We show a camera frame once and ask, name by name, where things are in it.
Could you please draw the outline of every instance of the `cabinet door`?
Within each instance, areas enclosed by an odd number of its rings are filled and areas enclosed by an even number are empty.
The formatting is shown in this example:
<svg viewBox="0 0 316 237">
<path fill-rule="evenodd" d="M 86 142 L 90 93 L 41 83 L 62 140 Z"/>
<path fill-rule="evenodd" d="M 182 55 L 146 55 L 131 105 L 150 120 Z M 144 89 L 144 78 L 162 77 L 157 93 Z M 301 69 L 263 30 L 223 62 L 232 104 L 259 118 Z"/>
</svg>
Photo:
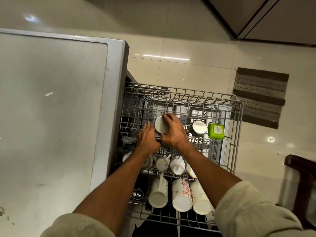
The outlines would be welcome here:
<svg viewBox="0 0 316 237">
<path fill-rule="evenodd" d="M 265 0 L 209 0 L 236 35 Z"/>
<path fill-rule="evenodd" d="M 316 44 L 316 0 L 279 0 L 247 39 Z"/>
</svg>

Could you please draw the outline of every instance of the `rolled-up sleeve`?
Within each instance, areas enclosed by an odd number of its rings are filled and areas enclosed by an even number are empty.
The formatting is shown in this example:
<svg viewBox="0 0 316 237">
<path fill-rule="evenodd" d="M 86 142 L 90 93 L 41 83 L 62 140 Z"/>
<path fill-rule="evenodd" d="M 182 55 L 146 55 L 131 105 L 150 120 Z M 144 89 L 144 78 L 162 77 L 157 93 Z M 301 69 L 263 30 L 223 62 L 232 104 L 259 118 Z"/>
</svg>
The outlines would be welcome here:
<svg viewBox="0 0 316 237">
<path fill-rule="evenodd" d="M 247 181 L 227 191 L 216 207 L 215 222 L 223 237 L 316 236 L 315 231 L 304 231 L 291 211 L 276 206 Z"/>
<path fill-rule="evenodd" d="M 65 214 L 58 217 L 41 237 L 115 237 L 100 221 L 82 214 Z"/>
</svg>

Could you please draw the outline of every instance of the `green square cup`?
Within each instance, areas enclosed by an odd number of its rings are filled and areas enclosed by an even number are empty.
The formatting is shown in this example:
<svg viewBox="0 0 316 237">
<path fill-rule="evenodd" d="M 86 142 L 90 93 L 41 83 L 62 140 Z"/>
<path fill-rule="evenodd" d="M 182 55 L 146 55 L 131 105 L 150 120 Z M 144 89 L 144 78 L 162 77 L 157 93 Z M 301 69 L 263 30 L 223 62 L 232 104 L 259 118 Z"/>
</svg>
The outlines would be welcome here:
<svg viewBox="0 0 316 237">
<path fill-rule="evenodd" d="M 224 126 L 220 124 L 209 123 L 209 138 L 210 139 L 224 139 Z"/>
</svg>

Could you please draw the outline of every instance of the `brown doormat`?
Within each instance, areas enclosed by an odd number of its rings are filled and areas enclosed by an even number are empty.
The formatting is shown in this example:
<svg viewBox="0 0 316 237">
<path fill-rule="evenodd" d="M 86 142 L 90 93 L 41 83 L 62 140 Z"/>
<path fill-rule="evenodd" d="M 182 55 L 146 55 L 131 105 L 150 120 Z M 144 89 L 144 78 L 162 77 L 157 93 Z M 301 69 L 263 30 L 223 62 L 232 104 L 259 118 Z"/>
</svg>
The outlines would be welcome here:
<svg viewBox="0 0 316 237">
<path fill-rule="evenodd" d="M 242 120 L 277 129 L 289 75 L 238 68 L 233 93 L 244 101 Z"/>
</svg>

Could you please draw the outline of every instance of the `sticker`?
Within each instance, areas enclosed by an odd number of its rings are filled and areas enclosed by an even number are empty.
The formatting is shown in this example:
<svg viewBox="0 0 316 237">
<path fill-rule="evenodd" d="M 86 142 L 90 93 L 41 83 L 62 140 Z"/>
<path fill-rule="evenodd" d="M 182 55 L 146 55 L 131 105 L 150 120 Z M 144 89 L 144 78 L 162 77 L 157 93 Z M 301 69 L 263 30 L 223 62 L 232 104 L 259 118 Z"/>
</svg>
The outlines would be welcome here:
<svg viewBox="0 0 316 237">
<path fill-rule="evenodd" d="M 222 134 L 223 129 L 220 126 L 214 126 L 214 134 Z"/>
</svg>

